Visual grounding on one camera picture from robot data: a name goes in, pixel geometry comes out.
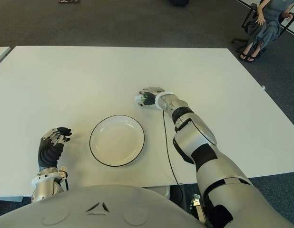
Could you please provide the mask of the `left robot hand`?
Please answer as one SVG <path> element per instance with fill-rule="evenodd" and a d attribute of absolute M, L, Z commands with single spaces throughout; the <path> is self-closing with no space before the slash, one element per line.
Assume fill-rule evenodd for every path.
<path fill-rule="evenodd" d="M 50 129 L 41 138 L 38 150 L 38 165 L 40 171 L 47 168 L 57 168 L 64 144 L 70 141 L 71 135 L 71 129 L 58 127 Z"/>

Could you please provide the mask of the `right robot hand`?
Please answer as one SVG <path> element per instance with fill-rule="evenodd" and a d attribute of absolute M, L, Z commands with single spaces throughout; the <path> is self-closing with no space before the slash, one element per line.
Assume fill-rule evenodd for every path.
<path fill-rule="evenodd" d="M 156 96 L 165 90 L 161 87 L 147 87 L 139 91 L 138 105 L 149 106 L 155 104 Z"/>

